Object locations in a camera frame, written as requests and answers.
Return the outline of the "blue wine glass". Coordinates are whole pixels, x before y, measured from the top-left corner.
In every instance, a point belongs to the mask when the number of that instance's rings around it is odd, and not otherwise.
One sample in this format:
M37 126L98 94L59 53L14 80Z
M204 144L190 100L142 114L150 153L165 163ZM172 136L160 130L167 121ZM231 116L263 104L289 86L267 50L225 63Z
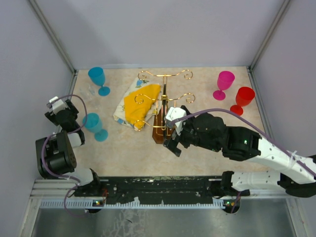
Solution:
M104 70L100 67L94 67L91 68L88 71L88 76L90 77L91 81L99 86L99 90L98 90L98 94L100 96L107 96L110 94L111 90L109 87L104 86L105 81L106 81L106 77L105 77L105 73Z
M85 124L84 127L94 134L96 141L103 142L108 138L108 132L103 128L102 121L98 114L89 113L83 118L82 122Z

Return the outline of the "clear wine glass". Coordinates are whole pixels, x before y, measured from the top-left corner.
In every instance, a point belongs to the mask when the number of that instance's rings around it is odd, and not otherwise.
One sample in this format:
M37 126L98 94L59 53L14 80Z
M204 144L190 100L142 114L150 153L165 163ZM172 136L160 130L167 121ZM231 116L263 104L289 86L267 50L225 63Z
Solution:
M91 101L95 97L95 90L89 83L82 84L79 92L84 101Z

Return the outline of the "blue front wine glass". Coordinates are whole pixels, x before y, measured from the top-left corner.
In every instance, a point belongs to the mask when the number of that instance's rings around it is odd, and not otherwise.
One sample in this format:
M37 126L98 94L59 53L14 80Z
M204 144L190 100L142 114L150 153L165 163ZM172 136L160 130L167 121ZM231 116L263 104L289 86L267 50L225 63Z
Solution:
M106 77L105 77L105 73L104 70L100 67L94 67L91 68L88 71L88 76L90 77L91 81L99 86L99 90L98 90L98 94L100 96L107 96L110 94L111 90L109 87L104 86L105 81L106 81Z

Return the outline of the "magenta wine glass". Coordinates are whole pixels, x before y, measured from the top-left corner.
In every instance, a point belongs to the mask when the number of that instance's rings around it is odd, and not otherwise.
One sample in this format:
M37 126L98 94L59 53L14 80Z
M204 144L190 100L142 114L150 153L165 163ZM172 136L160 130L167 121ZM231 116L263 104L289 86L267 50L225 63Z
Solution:
M226 98L225 90L229 89L235 80L235 75L230 71L220 72L217 79L218 90L213 92L216 100L222 101Z

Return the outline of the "red wine glass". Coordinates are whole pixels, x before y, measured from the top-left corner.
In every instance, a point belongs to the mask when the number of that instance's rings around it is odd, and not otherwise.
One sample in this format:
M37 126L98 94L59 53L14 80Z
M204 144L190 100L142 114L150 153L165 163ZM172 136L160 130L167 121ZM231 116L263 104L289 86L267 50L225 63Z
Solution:
M249 105L255 98L255 92L250 87L241 87L236 95L236 104L230 107L230 111L241 116L243 107Z

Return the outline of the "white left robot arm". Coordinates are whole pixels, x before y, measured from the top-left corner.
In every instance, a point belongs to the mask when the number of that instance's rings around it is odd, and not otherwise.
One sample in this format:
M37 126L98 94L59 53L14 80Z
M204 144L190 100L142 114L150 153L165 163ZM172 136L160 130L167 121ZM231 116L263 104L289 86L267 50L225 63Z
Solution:
M49 100L49 111L45 117L61 131L36 141L37 166L39 174L45 179L73 180L79 191L92 196L103 190L100 178L92 169L78 168L74 148L85 144L85 136L77 123L79 111L67 99L57 96Z

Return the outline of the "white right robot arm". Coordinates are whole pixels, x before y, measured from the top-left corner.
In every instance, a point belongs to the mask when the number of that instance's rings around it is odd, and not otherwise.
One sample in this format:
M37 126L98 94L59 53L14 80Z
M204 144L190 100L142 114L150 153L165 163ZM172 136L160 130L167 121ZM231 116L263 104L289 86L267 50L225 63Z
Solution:
M170 107L162 117L174 132L163 145L177 157L181 154L178 144L184 148L193 145L221 152L233 161L255 162L271 168L265 172L223 172L220 188L228 196L250 189L284 190L298 198L315 196L315 157L303 157L281 148L245 119L243 122L249 127L227 126L211 112L208 109L191 114L185 106Z

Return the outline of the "yellow white patterned cloth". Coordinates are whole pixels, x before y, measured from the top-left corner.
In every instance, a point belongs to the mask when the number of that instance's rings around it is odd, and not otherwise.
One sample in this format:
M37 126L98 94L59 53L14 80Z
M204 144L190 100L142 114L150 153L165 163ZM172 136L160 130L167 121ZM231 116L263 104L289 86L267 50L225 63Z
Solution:
M145 122L161 109L160 96L159 83L135 78L118 104L114 120L121 125L142 129Z

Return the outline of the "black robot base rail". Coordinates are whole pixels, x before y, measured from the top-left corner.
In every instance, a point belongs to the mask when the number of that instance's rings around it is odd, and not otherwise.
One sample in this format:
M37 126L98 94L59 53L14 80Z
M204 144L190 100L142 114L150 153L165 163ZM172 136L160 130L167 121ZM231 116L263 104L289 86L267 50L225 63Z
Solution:
M237 191L229 181L232 172L224 176L141 176L99 177L93 173L92 182L79 186L74 196L100 198L94 205L131 204L135 199L141 205L212 204L214 199L247 197L248 189Z

